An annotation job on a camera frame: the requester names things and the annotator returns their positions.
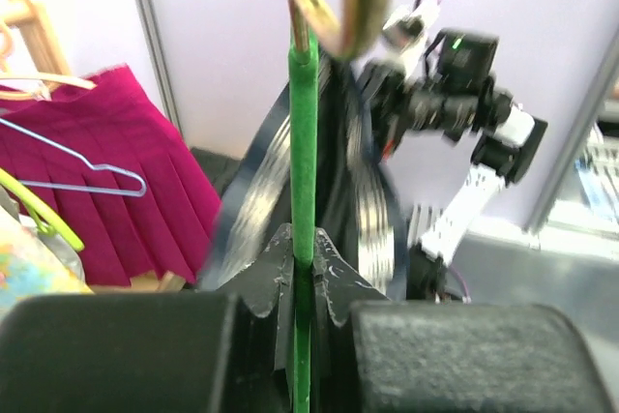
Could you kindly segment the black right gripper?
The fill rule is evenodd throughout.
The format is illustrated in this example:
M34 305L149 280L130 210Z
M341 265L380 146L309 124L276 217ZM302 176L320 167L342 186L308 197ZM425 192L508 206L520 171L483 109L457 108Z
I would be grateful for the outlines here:
M402 67L371 61L362 72L377 142L399 142L408 131L440 131L453 141L470 130L501 123L501 99L491 73L496 36L442 29L422 55L424 73L413 81Z

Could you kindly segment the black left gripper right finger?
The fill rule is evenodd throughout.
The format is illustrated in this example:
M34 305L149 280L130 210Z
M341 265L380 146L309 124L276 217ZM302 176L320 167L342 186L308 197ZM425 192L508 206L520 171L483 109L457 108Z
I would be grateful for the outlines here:
M318 231L315 412L611 412L581 332L540 305L393 302Z

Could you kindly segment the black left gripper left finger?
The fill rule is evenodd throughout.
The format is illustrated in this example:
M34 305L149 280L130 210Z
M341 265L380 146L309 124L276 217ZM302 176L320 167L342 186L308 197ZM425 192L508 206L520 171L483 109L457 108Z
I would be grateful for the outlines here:
M220 289L56 294L1 324L5 412L287 412L290 228Z

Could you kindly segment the navy plaid skirt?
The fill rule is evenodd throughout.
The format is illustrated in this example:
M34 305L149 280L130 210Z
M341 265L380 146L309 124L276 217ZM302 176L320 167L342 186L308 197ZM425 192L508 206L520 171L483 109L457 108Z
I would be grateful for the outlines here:
M315 224L362 278L402 300L405 220L371 134L362 81L350 67L323 56L318 91ZM283 89L224 186L199 288L213 290L231 280L291 221L289 171L289 91Z

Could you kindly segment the green velvet hanger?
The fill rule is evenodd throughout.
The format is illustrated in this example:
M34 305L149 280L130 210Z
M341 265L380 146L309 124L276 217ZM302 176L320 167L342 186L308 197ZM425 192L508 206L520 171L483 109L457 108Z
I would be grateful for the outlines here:
M291 213L294 254L293 410L310 411L310 323L315 223L318 47L295 7L288 52Z

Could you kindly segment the floral pastel skirt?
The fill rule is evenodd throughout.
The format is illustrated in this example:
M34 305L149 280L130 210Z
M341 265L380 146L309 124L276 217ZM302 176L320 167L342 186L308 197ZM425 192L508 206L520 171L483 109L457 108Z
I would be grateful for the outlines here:
M77 252L58 234L40 232L1 192L1 313L37 295L90 291Z

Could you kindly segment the lime green plastic hanger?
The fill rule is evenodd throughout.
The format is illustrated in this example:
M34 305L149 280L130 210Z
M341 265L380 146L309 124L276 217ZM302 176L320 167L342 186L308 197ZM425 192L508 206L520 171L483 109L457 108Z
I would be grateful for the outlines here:
M18 198L38 229L46 235L60 235L74 251L83 251L84 244L64 220L39 197L16 180L4 169L0 169L1 186Z

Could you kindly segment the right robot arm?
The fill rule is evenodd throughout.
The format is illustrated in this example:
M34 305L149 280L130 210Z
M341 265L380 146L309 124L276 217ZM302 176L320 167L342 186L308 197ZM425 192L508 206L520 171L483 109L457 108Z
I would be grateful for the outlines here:
M401 65L372 61L362 72L372 132L382 159L407 133L441 132L458 142L479 140L462 187L433 225L408 249L406 297L441 302L446 275L470 223L490 200L528 171L547 122L523 111L496 87L495 36L442 29L424 50L424 74L410 82Z

